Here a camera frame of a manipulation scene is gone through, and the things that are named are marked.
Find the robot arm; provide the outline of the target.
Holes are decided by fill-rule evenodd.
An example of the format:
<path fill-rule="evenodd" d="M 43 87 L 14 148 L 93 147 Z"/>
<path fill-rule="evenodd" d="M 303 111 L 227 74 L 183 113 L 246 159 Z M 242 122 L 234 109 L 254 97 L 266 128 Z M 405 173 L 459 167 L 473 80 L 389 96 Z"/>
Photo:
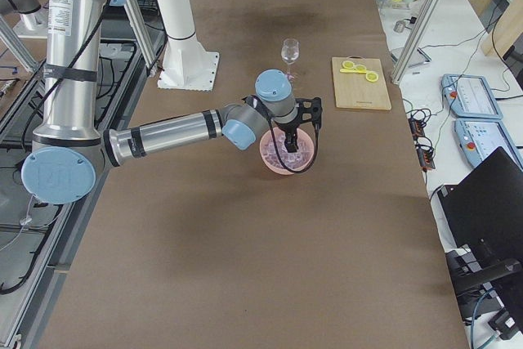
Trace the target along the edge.
<path fill-rule="evenodd" d="M 25 189 L 49 204 L 73 203 L 89 194 L 107 169 L 155 152 L 226 137 L 246 150 L 266 132 L 280 129 L 285 147 L 297 149 L 304 100 L 288 77 L 261 73 L 255 93 L 227 105 L 141 125 L 99 132 L 95 125 L 101 22 L 112 0 L 49 0 L 42 122 L 21 169 Z"/>

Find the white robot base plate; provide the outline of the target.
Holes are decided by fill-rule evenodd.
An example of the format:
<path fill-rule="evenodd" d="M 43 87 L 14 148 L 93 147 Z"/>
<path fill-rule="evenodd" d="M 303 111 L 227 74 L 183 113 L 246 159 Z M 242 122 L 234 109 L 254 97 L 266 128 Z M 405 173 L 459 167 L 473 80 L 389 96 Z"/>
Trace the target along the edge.
<path fill-rule="evenodd" d="M 206 51 L 196 37 L 168 39 L 159 76 L 161 89 L 210 92 L 220 60 L 218 52 Z"/>

